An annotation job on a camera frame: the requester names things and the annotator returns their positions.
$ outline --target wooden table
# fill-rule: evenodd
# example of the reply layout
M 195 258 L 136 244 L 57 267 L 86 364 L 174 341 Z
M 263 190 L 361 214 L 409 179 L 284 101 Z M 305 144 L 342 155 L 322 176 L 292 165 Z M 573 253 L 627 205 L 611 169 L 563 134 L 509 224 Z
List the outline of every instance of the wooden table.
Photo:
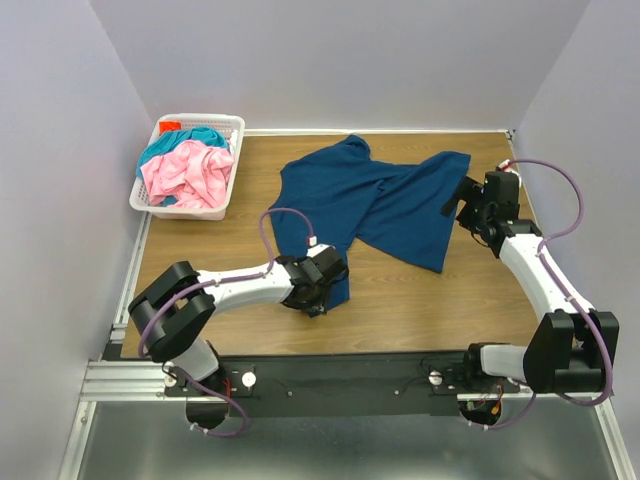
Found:
M 386 162 L 419 163 L 442 150 L 469 153 L 469 175 L 476 180 L 512 157 L 502 133 L 363 137 L 371 145 L 372 158 Z M 342 138 L 245 138 L 226 218 L 221 222 L 154 218 L 136 293 L 180 260 L 211 271 L 265 262 L 257 220 L 278 197 L 280 169 Z M 520 201 L 521 217 L 532 218 L 526 195 Z M 270 222 L 265 224 L 273 239 Z M 465 349 L 482 341 L 526 345 L 537 326 L 533 309 L 511 273 L 457 224 L 440 275 L 403 263 L 358 239 L 348 255 L 351 300 L 326 316 L 310 319 L 281 305 L 257 305 L 214 317 L 201 335 L 221 354 L 381 352 Z M 136 355 L 138 340 L 130 322 L 123 357 Z

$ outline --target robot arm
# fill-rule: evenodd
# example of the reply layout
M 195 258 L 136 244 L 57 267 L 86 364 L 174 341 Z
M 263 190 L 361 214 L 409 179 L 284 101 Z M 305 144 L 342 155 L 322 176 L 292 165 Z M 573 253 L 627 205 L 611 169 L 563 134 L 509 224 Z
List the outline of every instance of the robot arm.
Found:
M 546 247 L 539 249 L 538 227 L 518 218 L 519 187 L 516 174 L 501 170 L 488 172 L 483 184 L 465 177 L 441 211 L 450 215 L 458 201 L 466 202 L 456 220 L 472 235 L 479 235 L 511 270 L 539 322 L 527 347 L 472 344 L 465 355 L 466 373 L 468 377 L 511 377 L 536 393 L 602 391 L 606 377 L 601 351 L 576 305 L 597 326 L 611 363 L 618 321 L 610 312 L 595 310 L 569 283 Z
M 195 271 L 189 262 L 178 262 L 131 302 L 129 313 L 152 361 L 171 361 L 216 389 L 225 372 L 215 349 L 199 337 L 212 316 L 261 303 L 325 313 L 331 287 L 348 273 L 335 248 L 321 244 L 304 258 L 280 256 L 270 264 L 227 272 Z M 182 304 L 163 311 L 185 291 Z

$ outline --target cable connector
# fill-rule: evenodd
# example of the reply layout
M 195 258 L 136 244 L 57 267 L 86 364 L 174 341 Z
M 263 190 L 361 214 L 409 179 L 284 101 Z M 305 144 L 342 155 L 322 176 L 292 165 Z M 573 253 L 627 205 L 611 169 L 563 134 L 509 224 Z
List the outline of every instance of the cable connector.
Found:
M 522 177 L 520 176 L 520 174 L 518 173 L 517 170 L 514 170 L 511 165 L 512 165 L 512 160 L 507 158 L 505 161 L 500 162 L 498 164 L 498 169 L 502 170 L 503 172 L 509 172 L 509 173 L 513 173 L 515 175 L 518 176 L 518 184 L 520 187 L 522 187 Z
M 507 169 L 509 168 L 509 165 L 511 165 L 511 159 L 507 158 L 504 162 L 501 162 L 498 164 L 498 168 L 503 172 L 506 172 Z

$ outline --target metal frame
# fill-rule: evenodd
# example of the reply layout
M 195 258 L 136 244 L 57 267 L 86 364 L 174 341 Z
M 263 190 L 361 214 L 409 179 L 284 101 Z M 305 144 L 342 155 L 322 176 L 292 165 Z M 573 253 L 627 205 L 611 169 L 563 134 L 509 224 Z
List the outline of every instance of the metal frame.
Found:
M 509 131 L 504 132 L 509 146 L 513 153 L 513 144 Z M 313 131 L 305 130 L 300 132 L 313 134 Z M 331 133 L 353 133 L 351 131 L 339 130 Z M 376 131 L 376 133 L 398 133 L 397 131 Z M 415 131 L 415 133 L 427 133 L 426 131 Z M 255 135 L 278 135 L 280 131 L 255 131 Z M 125 329 L 129 320 L 126 306 L 133 299 L 133 292 L 136 286 L 144 247 L 149 233 L 151 215 L 145 213 L 140 221 L 138 235 L 134 245 L 131 261 L 127 271 L 127 276 L 123 285 L 120 300 L 115 313 L 113 327 L 110 335 L 110 342 L 122 343 Z M 505 394 L 504 398 L 528 396 L 527 393 Z M 460 395 L 460 400 L 468 400 L 473 396 Z M 78 408 L 73 421 L 71 434 L 60 469 L 59 480 L 77 480 L 80 474 L 82 459 L 87 448 L 91 425 L 96 412 L 98 402 L 132 402 L 132 401 L 154 401 L 154 402 L 185 402 L 184 398 L 171 398 L 164 395 L 164 373 L 156 364 L 146 361 L 118 361 L 90 362 L 87 366 L 86 376 L 80 393 Z M 221 400 L 209 397 L 199 397 L 189 401 L 199 402 L 220 402 Z M 609 454 L 616 474 L 620 480 L 636 480 L 636 475 L 631 465 L 631 460 L 624 445 L 616 417 L 611 405 L 607 400 L 603 404 L 595 407 L 596 414 L 602 429 Z

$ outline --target pink clothing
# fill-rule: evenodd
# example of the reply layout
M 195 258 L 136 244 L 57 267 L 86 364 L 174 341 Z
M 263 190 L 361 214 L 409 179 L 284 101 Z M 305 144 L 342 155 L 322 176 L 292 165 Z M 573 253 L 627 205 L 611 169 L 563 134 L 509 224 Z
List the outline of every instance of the pink clothing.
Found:
M 185 140 L 172 152 L 156 155 L 141 167 L 149 203 L 173 195 L 172 207 L 217 208 L 227 197 L 233 156 L 224 148 Z

